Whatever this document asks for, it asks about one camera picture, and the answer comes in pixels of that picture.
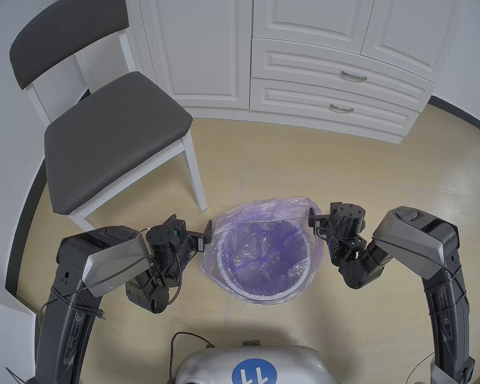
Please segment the chair backrest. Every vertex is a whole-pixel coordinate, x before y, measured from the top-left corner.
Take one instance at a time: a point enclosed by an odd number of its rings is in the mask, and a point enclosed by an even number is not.
[[[21,30],[10,48],[20,88],[75,52],[128,28],[125,0],[58,0]]]

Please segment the blue circular logo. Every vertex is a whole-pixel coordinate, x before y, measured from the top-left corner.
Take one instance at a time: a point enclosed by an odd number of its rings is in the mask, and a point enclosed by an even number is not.
[[[276,369],[267,360],[248,359],[237,364],[232,372],[233,384],[275,384]]]

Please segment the floor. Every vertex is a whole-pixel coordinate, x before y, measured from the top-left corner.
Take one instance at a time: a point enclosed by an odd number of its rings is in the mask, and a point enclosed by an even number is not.
[[[458,225],[460,258],[470,301],[470,355],[480,359],[480,130],[427,106],[400,145],[361,137],[264,123],[195,120],[193,143],[209,208],[195,204],[181,156],[139,180],[89,218],[94,225],[142,229],[172,213],[202,231],[208,219],[257,199],[303,195],[328,212],[332,201],[366,209],[370,239],[385,213],[407,205]],[[18,294],[39,308],[48,298],[63,237],[79,232],[51,211],[47,189],[24,253]],[[297,344],[325,356],[346,383],[401,383],[433,352],[430,320],[418,276],[397,261],[381,278],[351,290],[325,259],[312,286],[292,302],[244,303],[211,282],[195,258],[179,299],[153,315],[132,305],[124,289],[103,298],[106,321],[96,320],[82,381],[164,383],[169,342],[177,331],[196,332],[218,347]],[[203,348],[189,336],[176,341],[174,365]],[[409,383],[429,382],[427,359]],[[474,378],[480,376],[480,369]]]

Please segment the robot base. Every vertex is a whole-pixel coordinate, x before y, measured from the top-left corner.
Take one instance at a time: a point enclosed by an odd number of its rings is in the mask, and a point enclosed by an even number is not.
[[[175,384],[339,384],[316,350],[308,347],[207,348],[189,355]]]

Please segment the purple plastic bag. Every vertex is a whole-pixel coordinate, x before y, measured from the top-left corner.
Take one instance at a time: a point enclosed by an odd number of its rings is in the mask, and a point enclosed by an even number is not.
[[[306,197],[254,201],[213,220],[202,271],[240,300],[264,305],[291,301],[312,283],[324,255],[308,227]]]

